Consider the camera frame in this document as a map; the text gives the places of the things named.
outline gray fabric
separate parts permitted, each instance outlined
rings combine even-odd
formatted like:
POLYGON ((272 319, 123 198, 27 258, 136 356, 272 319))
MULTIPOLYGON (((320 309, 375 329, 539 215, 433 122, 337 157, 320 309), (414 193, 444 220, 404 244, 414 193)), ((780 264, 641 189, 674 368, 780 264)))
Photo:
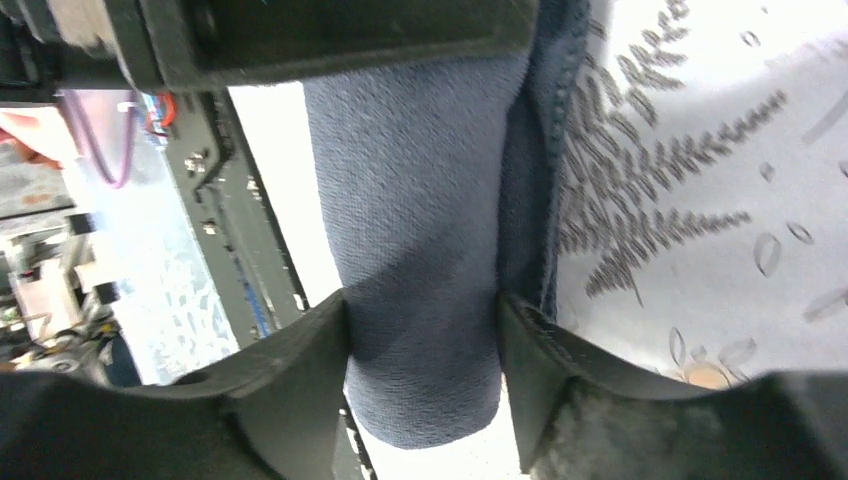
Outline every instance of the gray fabric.
POLYGON ((304 83, 351 319, 348 397, 382 441, 435 446, 489 423, 499 288, 555 313, 557 106, 587 3, 546 2, 532 54, 304 83))

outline fern leaf pattern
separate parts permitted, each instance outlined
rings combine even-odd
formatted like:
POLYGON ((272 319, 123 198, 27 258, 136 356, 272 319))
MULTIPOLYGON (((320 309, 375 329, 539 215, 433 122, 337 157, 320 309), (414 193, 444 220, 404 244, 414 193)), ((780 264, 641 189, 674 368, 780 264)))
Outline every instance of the fern leaf pattern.
MULTIPOLYGON (((630 290, 641 304, 634 273, 653 258, 751 222, 746 212, 708 215, 653 206, 662 192, 686 184, 749 141, 787 102, 776 91, 713 131, 652 145, 643 139, 637 124, 653 129, 660 121, 650 93, 685 87, 668 70, 688 60, 669 50, 689 35, 683 25, 689 16, 686 2, 666 0, 656 28, 642 31, 643 44, 630 45, 628 55, 615 57, 624 88, 591 54, 574 87, 563 154, 559 246, 561 255, 601 255, 585 284, 589 297, 630 290)), ((606 40, 606 27, 599 22, 592 23, 590 33, 606 40)))

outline gray cloth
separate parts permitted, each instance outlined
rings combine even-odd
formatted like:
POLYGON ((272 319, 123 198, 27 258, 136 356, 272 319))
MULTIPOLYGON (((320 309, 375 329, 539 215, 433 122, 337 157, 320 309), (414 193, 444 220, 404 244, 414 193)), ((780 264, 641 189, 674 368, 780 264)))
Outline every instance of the gray cloth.
POLYGON ((553 318, 564 106, 588 0, 547 1, 532 52, 304 83, 330 248, 348 302, 348 397, 401 448, 485 427, 501 288, 553 318))

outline hand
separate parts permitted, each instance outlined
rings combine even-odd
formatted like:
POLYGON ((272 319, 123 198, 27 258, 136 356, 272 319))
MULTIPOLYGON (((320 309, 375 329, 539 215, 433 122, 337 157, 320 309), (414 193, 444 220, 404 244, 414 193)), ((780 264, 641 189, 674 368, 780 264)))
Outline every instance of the hand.
POLYGON ((56 170, 79 156, 55 107, 0 109, 0 142, 13 142, 24 161, 56 170))

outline metal frame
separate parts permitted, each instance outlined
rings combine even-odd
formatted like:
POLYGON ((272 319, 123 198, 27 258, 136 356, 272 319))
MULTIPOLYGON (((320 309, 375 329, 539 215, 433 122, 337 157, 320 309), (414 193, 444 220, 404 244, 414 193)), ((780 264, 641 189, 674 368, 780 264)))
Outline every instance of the metal frame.
MULTIPOLYGON (((246 348, 295 322, 309 303, 229 93, 174 99, 179 114, 165 157, 233 334, 246 348)), ((340 412, 334 475, 375 480, 347 403, 340 412)))

